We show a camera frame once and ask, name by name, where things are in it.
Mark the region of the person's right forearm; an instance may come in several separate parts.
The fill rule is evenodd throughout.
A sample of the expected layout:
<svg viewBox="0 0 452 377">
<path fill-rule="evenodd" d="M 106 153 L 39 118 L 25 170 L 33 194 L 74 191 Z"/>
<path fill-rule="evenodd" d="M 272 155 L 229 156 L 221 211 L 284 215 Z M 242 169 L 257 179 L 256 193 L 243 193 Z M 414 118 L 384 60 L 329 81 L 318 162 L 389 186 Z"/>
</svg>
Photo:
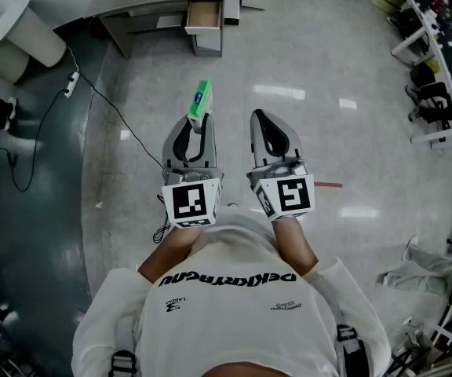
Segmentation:
<svg viewBox="0 0 452 377">
<path fill-rule="evenodd" d="M 300 222 L 296 218 L 287 218 L 272 222 L 276 250 L 300 276 L 311 272 L 319 260 L 308 243 Z"/>
</svg>

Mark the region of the person's white printed shirt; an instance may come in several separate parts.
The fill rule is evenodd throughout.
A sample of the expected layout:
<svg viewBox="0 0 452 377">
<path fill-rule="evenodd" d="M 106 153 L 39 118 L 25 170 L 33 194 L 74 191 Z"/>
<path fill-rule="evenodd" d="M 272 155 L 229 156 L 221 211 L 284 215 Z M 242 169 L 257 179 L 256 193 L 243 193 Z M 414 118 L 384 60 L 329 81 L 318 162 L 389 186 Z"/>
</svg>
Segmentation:
<svg viewBox="0 0 452 377">
<path fill-rule="evenodd" d="M 298 275 L 257 212 L 199 228 L 154 283 L 109 272 L 75 332 L 74 377 L 383 377 L 388 336 L 340 260 Z"/>
</svg>

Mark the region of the person's left forearm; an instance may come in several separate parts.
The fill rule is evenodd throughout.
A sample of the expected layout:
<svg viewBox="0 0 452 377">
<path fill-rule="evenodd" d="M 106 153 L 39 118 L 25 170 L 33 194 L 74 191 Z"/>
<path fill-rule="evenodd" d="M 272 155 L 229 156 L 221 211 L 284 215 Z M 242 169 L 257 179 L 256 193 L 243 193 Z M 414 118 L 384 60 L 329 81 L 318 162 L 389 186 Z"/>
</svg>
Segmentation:
<svg viewBox="0 0 452 377">
<path fill-rule="evenodd" d="M 201 232 L 199 227 L 171 229 L 137 272 L 149 282 L 154 283 L 186 259 Z"/>
</svg>

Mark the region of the white round pedestal table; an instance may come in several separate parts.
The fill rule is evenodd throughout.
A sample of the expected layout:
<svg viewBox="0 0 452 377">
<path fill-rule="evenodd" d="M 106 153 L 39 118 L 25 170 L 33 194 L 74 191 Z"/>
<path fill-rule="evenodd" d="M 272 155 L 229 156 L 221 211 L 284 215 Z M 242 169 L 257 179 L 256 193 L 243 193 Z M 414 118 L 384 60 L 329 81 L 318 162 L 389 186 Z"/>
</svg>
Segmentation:
<svg viewBox="0 0 452 377">
<path fill-rule="evenodd" d="M 17 0 L 0 17 L 0 79 L 11 84 L 23 76 L 31 58 L 47 68 L 63 59 L 66 42 L 30 7 Z"/>
</svg>

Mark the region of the white power strip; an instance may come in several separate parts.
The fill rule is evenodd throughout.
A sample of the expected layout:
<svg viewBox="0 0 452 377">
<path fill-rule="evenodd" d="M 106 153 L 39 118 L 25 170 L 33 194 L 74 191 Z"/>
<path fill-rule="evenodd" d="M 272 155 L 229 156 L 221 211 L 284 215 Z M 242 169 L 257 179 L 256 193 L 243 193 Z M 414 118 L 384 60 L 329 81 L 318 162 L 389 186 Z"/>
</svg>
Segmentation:
<svg viewBox="0 0 452 377">
<path fill-rule="evenodd" d="M 78 71 L 75 71 L 73 73 L 71 73 L 68 77 L 68 85 L 66 87 L 66 90 L 64 92 L 64 96 L 66 98 L 70 98 L 71 95 L 73 94 L 75 87 L 77 85 L 78 79 L 80 77 L 80 73 Z"/>
</svg>

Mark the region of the wooden desk drawer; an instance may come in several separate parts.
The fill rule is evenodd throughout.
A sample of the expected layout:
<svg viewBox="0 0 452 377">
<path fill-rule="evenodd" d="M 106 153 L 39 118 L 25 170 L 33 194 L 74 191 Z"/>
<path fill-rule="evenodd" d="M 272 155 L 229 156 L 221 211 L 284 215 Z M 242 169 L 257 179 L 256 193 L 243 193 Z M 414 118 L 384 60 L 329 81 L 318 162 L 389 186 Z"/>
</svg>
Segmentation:
<svg viewBox="0 0 452 377">
<path fill-rule="evenodd" d="M 222 1 L 190 1 L 185 31 L 189 35 L 208 35 L 221 29 Z"/>
</svg>

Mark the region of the green and white packet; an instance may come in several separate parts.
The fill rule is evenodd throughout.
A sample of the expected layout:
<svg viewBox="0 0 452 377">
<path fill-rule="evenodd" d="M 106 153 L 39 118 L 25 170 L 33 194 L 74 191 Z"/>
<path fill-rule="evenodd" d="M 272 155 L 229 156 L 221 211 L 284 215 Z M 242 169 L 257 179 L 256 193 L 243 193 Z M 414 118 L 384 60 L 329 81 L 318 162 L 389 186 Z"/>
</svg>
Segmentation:
<svg viewBox="0 0 452 377">
<path fill-rule="evenodd" d="M 212 79 L 200 80 L 188 111 L 188 121 L 196 134 L 201 134 L 205 114 L 210 114 L 212 107 Z"/>
</svg>

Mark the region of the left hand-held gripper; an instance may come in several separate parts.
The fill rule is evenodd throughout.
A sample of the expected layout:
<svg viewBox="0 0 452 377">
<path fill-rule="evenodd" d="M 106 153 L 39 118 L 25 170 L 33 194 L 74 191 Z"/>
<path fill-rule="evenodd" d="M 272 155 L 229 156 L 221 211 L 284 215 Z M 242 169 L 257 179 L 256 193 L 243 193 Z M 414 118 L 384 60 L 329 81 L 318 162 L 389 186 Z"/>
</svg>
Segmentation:
<svg viewBox="0 0 452 377">
<path fill-rule="evenodd" d="M 199 153 L 186 167 L 191 124 L 184 115 L 170 131 L 162 148 L 162 195 L 171 226 L 179 229 L 213 225 L 222 193 L 224 173 L 217 167 L 213 118 L 206 113 L 197 133 Z"/>
</svg>

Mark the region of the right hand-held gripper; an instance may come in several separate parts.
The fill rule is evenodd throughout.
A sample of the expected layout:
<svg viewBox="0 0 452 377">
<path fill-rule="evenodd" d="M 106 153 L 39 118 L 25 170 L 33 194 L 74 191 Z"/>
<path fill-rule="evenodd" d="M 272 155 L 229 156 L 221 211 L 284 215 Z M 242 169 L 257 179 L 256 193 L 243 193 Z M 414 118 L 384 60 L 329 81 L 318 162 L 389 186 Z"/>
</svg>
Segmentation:
<svg viewBox="0 0 452 377">
<path fill-rule="evenodd" d="M 250 140 L 257 168 L 246 176 L 268 220 L 313 211 L 314 177 L 299 159 L 302 148 L 295 130 L 277 115 L 257 109 L 250 117 Z"/>
</svg>

